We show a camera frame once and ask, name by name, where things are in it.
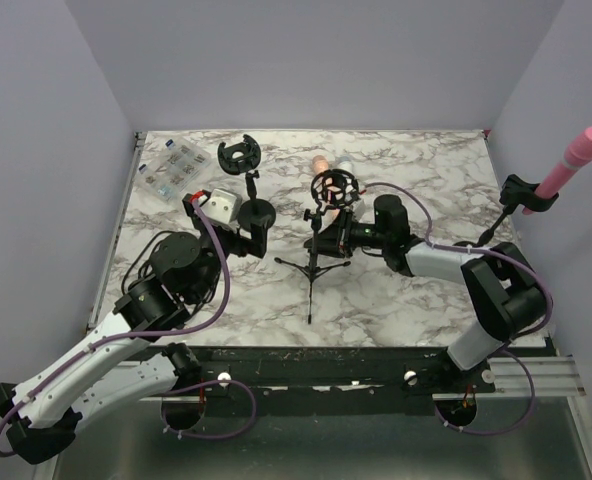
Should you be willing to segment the black tripod shock mount stand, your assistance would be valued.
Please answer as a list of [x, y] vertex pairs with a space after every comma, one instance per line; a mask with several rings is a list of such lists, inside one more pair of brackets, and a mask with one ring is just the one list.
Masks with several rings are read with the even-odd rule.
[[354, 217], [353, 205], [361, 199], [355, 176], [343, 169], [327, 169], [315, 175], [310, 193], [316, 203], [314, 211], [306, 209], [303, 219], [310, 223], [312, 236], [304, 248], [309, 254], [306, 265], [275, 257], [279, 265], [292, 267], [308, 280], [307, 324], [313, 319], [314, 282], [325, 273], [351, 264], [346, 250]]

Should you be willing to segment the beige microphone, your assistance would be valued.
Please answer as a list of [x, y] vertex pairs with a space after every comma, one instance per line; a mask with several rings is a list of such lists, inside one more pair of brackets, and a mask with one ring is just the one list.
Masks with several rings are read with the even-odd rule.
[[322, 226], [328, 227], [341, 212], [346, 188], [350, 181], [346, 172], [330, 164], [323, 155], [316, 155], [312, 160], [314, 179], [312, 180], [312, 196], [322, 215]]

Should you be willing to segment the black shock mount desk stand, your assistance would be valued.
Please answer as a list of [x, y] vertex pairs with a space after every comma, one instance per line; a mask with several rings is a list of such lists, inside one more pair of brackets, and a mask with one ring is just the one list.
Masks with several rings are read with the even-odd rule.
[[220, 168], [228, 175], [244, 176], [247, 199], [242, 202], [236, 221], [247, 232], [251, 232], [253, 221], [258, 221], [269, 230], [276, 220], [274, 206], [268, 200], [258, 197], [256, 181], [260, 178], [258, 167], [261, 159], [259, 144], [248, 134], [244, 134], [242, 141], [236, 144], [227, 145], [221, 142], [217, 149]]

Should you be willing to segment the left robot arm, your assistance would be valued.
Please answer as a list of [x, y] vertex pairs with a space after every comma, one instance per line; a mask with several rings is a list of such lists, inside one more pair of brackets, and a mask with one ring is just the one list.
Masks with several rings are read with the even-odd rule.
[[231, 293], [229, 256], [263, 258], [270, 216], [254, 216], [248, 237], [191, 206], [198, 228], [154, 235], [137, 278], [114, 308], [71, 350], [19, 384], [0, 383], [0, 458], [31, 465], [60, 454], [92, 420], [152, 394], [202, 392], [213, 386], [190, 348], [172, 342], [120, 374], [116, 367], [163, 338], [199, 332], [224, 313]]

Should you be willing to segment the silver white microphone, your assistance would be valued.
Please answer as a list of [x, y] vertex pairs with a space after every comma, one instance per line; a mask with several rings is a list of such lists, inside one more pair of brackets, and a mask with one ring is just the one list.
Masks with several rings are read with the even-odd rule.
[[353, 159], [348, 156], [339, 157], [335, 163], [335, 167], [351, 175], [355, 174]]

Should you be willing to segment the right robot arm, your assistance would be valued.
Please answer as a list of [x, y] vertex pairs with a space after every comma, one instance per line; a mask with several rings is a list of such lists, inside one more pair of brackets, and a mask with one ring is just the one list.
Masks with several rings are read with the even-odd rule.
[[361, 223], [346, 208], [304, 243], [312, 254], [349, 258], [362, 247], [377, 249], [387, 267], [406, 277], [445, 280], [466, 287], [474, 323], [446, 349], [436, 379], [456, 392], [472, 380], [472, 369], [527, 327], [551, 314], [552, 301], [520, 250], [509, 242], [491, 249], [432, 245], [414, 235], [408, 212], [396, 195], [380, 195], [374, 222]]

